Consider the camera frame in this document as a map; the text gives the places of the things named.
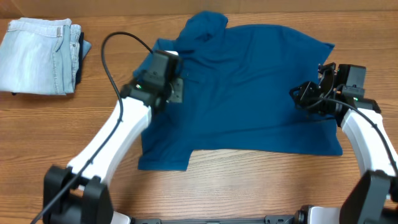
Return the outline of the dark blue polo shirt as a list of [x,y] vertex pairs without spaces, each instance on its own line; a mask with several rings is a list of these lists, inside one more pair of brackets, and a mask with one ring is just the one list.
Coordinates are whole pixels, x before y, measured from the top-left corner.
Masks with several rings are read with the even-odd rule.
[[318,80],[334,46],[289,27],[228,27],[201,12],[155,50],[183,60],[183,100],[169,103],[142,133],[140,170],[186,170],[193,151],[253,149],[340,156],[333,119],[298,110],[289,91]]

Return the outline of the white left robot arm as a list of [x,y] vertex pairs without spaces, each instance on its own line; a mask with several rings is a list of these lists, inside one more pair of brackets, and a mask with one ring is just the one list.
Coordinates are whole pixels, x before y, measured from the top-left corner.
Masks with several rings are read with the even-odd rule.
[[133,142],[147,129],[170,97],[182,69],[176,51],[156,50],[149,68],[124,85],[108,120],[79,155],[45,176],[44,223],[129,224],[133,219],[114,210],[109,186]]

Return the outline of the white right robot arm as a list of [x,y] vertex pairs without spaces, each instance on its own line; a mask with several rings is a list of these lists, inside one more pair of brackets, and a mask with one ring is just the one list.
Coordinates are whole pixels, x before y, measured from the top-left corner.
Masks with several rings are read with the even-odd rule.
[[353,148],[361,179],[340,208],[305,205],[288,223],[397,223],[397,153],[383,126],[381,109],[365,98],[366,67],[319,65],[318,83],[305,82],[289,91],[295,107],[332,115]]

